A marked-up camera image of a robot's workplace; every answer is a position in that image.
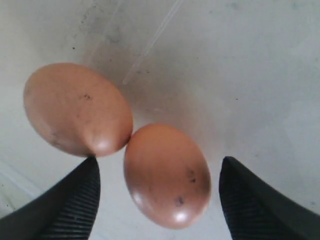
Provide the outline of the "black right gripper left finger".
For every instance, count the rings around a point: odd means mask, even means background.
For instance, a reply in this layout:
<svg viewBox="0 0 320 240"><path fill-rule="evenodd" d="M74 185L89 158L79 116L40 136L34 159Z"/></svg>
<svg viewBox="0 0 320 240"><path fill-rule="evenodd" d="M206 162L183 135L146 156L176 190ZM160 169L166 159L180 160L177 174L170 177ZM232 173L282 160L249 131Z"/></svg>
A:
<svg viewBox="0 0 320 240"><path fill-rule="evenodd" d="M100 169L88 157L44 194L0 220L2 240L87 240L100 204Z"/></svg>

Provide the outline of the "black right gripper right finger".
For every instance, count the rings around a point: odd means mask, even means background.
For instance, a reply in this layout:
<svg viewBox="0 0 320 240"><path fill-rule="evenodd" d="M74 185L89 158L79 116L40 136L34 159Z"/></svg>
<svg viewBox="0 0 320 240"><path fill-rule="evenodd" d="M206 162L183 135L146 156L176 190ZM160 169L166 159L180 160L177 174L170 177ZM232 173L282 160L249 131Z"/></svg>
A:
<svg viewBox="0 0 320 240"><path fill-rule="evenodd" d="M268 185L236 158L226 156L219 198L233 240L318 240L320 216Z"/></svg>

